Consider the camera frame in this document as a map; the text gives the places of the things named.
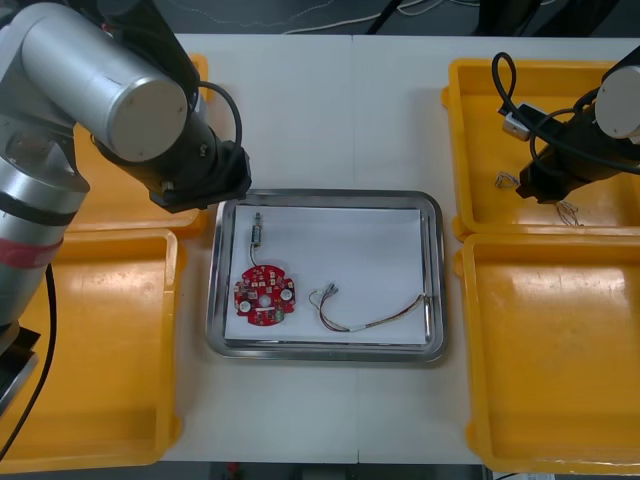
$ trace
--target black cable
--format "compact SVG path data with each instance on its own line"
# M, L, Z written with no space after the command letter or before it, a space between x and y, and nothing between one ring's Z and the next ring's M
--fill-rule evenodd
M507 93L507 96L509 97L509 99L511 99L511 97L513 96L513 92L516 89L516 64L513 62L513 58L511 58L510 56L507 56L504 58L504 60L507 62L507 64L509 65L509 70L511 71L511 85L509 85L509 92ZM498 109L498 113L502 114L502 115L507 115L509 113L508 108L508 104L507 102L502 103L502 106Z
M222 88L220 85L211 82L205 82L204 80L199 84L201 87L209 88L219 94L222 98L224 98L231 109L231 113L233 115L233 121L236 124L236 140L233 145L233 150L231 151L231 155L229 156L228 166L227 168L232 168L233 163L238 158L242 151L242 119L240 118L240 111L238 110L238 106L236 102L233 101L233 98L229 93Z
M11 445L13 445L13 442L15 441L16 437L20 433L20 430L22 429L24 422L27 420L27 417L31 413L31 409L35 405L36 400L38 400L38 396L42 391L42 387L44 387L44 384L47 381L47 376L49 375L49 370L51 369L51 363L53 362L53 354L56 347L56 336L58 334L58 312L57 312L57 306L56 306L56 285L53 280L53 268L51 267L51 264L47 265L45 278L47 281L47 295L49 296L49 323L50 323L47 356L45 357L44 365L42 366L42 373L40 374L40 380L38 380L38 384L36 385L36 388L33 390L31 399L29 400L29 403L27 403L27 406L25 407L24 412L22 412L22 416L20 417L20 419L18 420L18 423L16 424L15 428L11 432L11 435L9 435L9 439L4 444L4 447L2 447L2 450L0 450L0 461L4 459L5 455L9 451L9 448L11 448Z
M550 114L546 115L538 123L537 127L542 128L542 125L544 125L547 121L549 121L553 117L557 117L558 115L563 115L566 113L573 113L575 115L576 111L573 108L561 108L560 110L551 112ZM536 151L536 138L537 138L536 134L534 132L531 132L531 137L529 138L529 151L531 152L531 157L533 158L533 162L537 165L537 167L540 170L542 170L544 173L546 173L551 177L559 177L563 175L564 172L551 168L542 162L542 160L540 159L540 156L538 155L538 152Z
M630 167L622 163L612 162L605 158L596 157L595 155L583 152L578 148L572 147L571 145L555 139L552 135L549 135L548 133L542 131L540 128L536 128L536 125L531 122L531 120L529 120L525 115L523 115L520 110L518 110L518 107L516 107L516 105L513 103L513 101L505 91L502 82L500 81L500 75L498 74L498 64L502 59L506 60L507 63L509 63L509 66L513 70L512 74L515 73L515 65L513 63L513 59L509 56L508 53L500 52L495 57L493 57L493 61L491 62L491 75L493 77L493 83L495 84L496 90L498 90L498 95L500 95L500 98L504 102L504 105L506 105L508 111L513 114L516 120L527 127L532 134L540 137L542 140L547 142L549 145L554 146L558 150L579 157L580 159L587 162L596 163L598 165L602 165L603 167L608 167L620 172L640 175L640 168Z
M375 19L373 25L369 27L367 30L367 35L375 35L378 33L378 30L387 23L387 20L393 15L393 12L396 11L398 6L402 3L402 0L390 0L389 3L384 7L382 12L380 12L380 16Z

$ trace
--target wire harness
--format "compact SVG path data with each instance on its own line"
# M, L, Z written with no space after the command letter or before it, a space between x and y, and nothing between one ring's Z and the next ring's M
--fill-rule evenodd
M390 317L383 318L382 320L376 320L365 325L347 327L345 325L341 325L332 320L329 320L329 318L327 318L323 311L326 301L333 297L336 293L338 293L338 287L336 287L334 283L331 283L324 290L314 290L313 292L311 292L309 294L309 303L311 303L311 305L313 305L315 309L318 310L320 321L325 327L327 327L332 332L340 333L360 332L362 330L366 330L367 328L373 328L379 325L384 325L385 323L391 323L396 320L400 320L401 318L405 317L413 310L415 310L416 307L418 307L418 305L420 305L421 303L429 302L429 298L424 293L421 293L411 305L406 307L404 310L396 313L395 315L391 315Z

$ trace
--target white paper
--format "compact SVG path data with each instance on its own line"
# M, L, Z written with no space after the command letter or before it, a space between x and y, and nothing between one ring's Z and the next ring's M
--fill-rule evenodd
M251 267L249 245L256 212L262 215L258 264L282 268L295 284L295 312L260 327L237 315L230 289L225 338L341 343L425 344L425 309L361 332L325 328L309 303L311 291L335 283L340 291L323 312L346 326L394 315L423 293L418 210L249 207L236 209L231 283Z

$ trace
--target yellow plastic tray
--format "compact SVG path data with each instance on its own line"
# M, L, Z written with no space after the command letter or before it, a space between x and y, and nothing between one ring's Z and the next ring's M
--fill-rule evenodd
M174 310L183 264L168 230L67 234L55 259L58 337L47 383L1 473L149 464L177 439ZM43 284L20 323L40 358L0 419L5 439L44 363Z
M501 472L640 474L640 239L472 235L469 446Z
M207 80L206 57L190 57L200 78ZM201 92L206 101L212 98L211 90ZM168 228L180 236L195 236L205 229L205 212L188 210L171 214L149 200L144 185L102 157L84 127L76 126L74 140L78 169L91 191L69 226L70 232Z
M514 101L546 111L573 106L578 97L600 85L610 63L516 60L518 83ZM638 177L620 174L585 186L568 197L579 208L583 227L562 223L553 205L523 200L513 189L495 187L499 171L518 176L530 161L528 144L502 131L501 105L491 78L490 60L460 59L449 69L443 91L456 180L459 239L470 233L640 234ZM510 74L500 71L508 85Z

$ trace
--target electronic component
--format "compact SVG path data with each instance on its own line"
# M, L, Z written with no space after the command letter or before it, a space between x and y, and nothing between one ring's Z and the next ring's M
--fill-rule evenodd
M255 223L251 229L251 246L253 248L259 248L262 242L262 217L259 213L256 213Z
M265 282L257 281L272 273L275 286L267 287ZM296 304L293 281L286 278L284 270L273 265L259 265L244 272L233 294L238 315L261 327L282 322L286 313L293 313Z
M366 330L367 328L373 328L373 327L377 327L378 325L384 325L385 323L391 323L396 320L400 320L401 318L405 317L406 315L411 313L413 310L415 310L415 308L418 305L420 305L420 303L422 303L423 301L426 301L427 303L429 302L429 298L424 293L421 293L420 295L418 295L418 298L416 298L411 305L406 307L404 310L401 310L400 312L396 313L395 315L391 315L390 317L383 318L382 320L376 320L374 322L370 322L365 325L347 327L329 320L323 312L325 302L331 297L333 297L336 293L338 293L338 287L336 287L334 283L331 283L324 290L314 290L313 292L311 292L309 294L309 303L311 303L311 305L313 305L315 309L318 310L318 315L320 317L320 321L322 322L322 324L332 332L339 332L339 333L360 332L362 330ZM313 300L314 296L321 296L319 303L316 303Z

